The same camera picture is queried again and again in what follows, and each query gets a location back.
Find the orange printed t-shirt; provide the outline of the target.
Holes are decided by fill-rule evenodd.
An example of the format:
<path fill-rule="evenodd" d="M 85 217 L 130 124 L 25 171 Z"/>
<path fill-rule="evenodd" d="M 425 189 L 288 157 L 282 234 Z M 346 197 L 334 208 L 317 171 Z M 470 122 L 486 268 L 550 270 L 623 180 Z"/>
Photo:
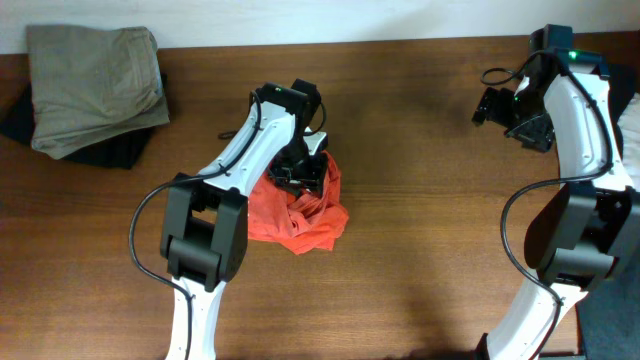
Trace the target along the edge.
<path fill-rule="evenodd" d="M 262 175 L 249 197 L 248 237 L 278 243 L 296 255 L 331 251 L 349 220 L 340 195 L 341 171 L 333 157 L 320 196 L 305 191 L 296 197 Z"/>

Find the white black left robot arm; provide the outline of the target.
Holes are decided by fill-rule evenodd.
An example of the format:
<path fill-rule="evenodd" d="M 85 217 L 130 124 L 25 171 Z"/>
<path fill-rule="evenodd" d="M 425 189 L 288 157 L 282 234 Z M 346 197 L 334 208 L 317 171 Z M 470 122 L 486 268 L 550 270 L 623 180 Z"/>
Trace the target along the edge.
<path fill-rule="evenodd" d="M 168 358 L 214 358 L 221 296 L 247 250 L 249 196 L 260 177 L 295 195 L 323 193 L 326 135 L 309 128 L 322 106 L 312 83 L 266 83 L 224 151 L 197 175 L 176 175 L 160 246 L 175 287 Z"/>

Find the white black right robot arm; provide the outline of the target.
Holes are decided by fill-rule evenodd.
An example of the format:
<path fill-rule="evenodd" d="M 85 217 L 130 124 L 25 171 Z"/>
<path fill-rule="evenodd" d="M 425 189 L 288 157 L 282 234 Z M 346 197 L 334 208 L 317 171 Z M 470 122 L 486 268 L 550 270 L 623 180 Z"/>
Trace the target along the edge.
<path fill-rule="evenodd" d="M 548 24 L 528 41 L 527 59 L 504 81 L 486 87 L 473 114 L 492 121 L 524 147 L 557 151 L 559 176 L 529 184 L 505 203 L 504 251 L 525 280 L 500 324 L 482 335 L 477 359 L 538 359 L 566 313 L 603 281 L 620 274 L 639 245 L 639 192 L 623 166 L 610 117 L 605 58 L 579 50 L 569 26 Z M 529 225 L 525 260 L 507 236 L 512 205 L 527 192 L 558 192 Z"/>

